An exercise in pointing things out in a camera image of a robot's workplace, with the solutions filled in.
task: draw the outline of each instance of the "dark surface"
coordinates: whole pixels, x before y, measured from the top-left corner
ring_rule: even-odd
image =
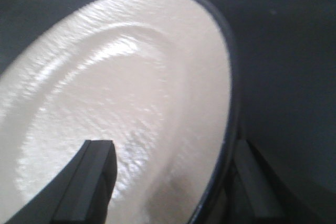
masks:
[[[85,141],[69,164],[6,224],[103,224],[117,178],[112,141]]]
[[[89,1],[0,0],[0,71]],[[209,1],[236,37],[246,137],[336,193],[336,0]]]

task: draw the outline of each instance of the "textured glaze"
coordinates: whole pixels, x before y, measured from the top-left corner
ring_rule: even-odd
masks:
[[[98,0],[29,46],[0,79],[0,222],[85,139],[112,139],[107,223],[185,223],[227,122],[225,38],[193,0]]]

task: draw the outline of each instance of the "white plate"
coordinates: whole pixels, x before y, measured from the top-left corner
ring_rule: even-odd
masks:
[[[0,79],[0,222],[85,139],[112,139],[107,223],[185,223],[223,143],[226,40],[194,0],[97,0],[32,43]]]

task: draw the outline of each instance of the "plate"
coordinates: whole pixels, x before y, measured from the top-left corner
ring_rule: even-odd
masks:
[[[223,28],[197,0],[97,0],[0,79],[0,221],[86,139],[113,140],[107,223],[186,223],[222,150],[232,99]]]

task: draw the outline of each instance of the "dark background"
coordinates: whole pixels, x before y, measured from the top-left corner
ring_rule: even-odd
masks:
[[[90,1],[0,0],[0,72]],[[209,1],[236,38],[247,139],[336,194],[336,0]]]

